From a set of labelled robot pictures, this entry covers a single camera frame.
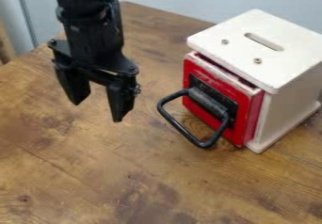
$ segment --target screw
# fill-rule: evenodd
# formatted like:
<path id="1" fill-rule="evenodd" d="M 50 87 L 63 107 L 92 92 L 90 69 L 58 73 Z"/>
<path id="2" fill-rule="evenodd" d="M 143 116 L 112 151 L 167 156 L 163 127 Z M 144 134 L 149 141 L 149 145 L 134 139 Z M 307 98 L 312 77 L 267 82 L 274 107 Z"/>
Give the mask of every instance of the screw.
<path id="1" fill-rule="evenodd" d="M 229 45 L 229 40 L 222 40 L 223 45 Z"/>
<path id="2" fill-rule="evenodd" d="M 254 59 L 254 63 L 255 63 L 255 64 L 261 64 L 262 62 L 263 62 L 263 61 L 262 61 L 261 58 L 255 58 L 255 59 Z"/>
<path id="3" fill-rule="evenodd" d="M 51 44 L 52 44 L 52 45 L 56 45 L 56 40 L 51 40 Z"/>

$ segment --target handle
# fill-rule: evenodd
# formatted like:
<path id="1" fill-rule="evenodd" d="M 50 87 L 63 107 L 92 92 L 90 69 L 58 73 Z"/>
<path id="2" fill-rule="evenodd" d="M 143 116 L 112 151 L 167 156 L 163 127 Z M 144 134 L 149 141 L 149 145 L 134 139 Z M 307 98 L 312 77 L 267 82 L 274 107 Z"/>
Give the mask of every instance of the handle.
<path id="1" fill-rule="evenodd" d="M 217 119 L 222 121 L 222 126 L 214 136 L 206 141 L 202 142 L 189 130 L 178 123 L 178 121 L 173 118 L 173 116 L 166 112 L 163 106 L 181 98 L 182 96 L 189 96 L 195 102 L 198 102 L 202 107 L 214 115 Z M 179 92 L 165 97 L 158 103 L 158 111 L 166 120 L 171 123 L 171 125 L 177 128 L 177 130 L 182 133 L 182 135 L 190 140 L 190 142 L 201 149 L 210 149 L 218 142 L 229 123 L 230 116 L 227 113 L 227 109 L 222 106 L 207 94 L 205 94 L 198 88 L 186 88 Z"/>

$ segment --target wooden table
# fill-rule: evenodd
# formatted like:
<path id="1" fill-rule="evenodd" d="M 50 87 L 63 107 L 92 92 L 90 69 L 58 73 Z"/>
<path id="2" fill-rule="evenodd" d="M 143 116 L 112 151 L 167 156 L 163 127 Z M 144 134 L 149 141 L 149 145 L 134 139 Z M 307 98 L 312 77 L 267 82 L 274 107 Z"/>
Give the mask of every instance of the wooden table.
<path id="1" fill-rule="evenodd" d="M 74 107 L 43 45 L 0 68 L 0 223 L 322 223 L 322 115 L 258 155 L 221 140 L 197 149 L 157 102 L 182 87 L 187 36 L 211 26 L 123 4 L 142 95 L 114 124 L 104 88 Z M 213 131 L 181 102 L 169 111 Z"/>

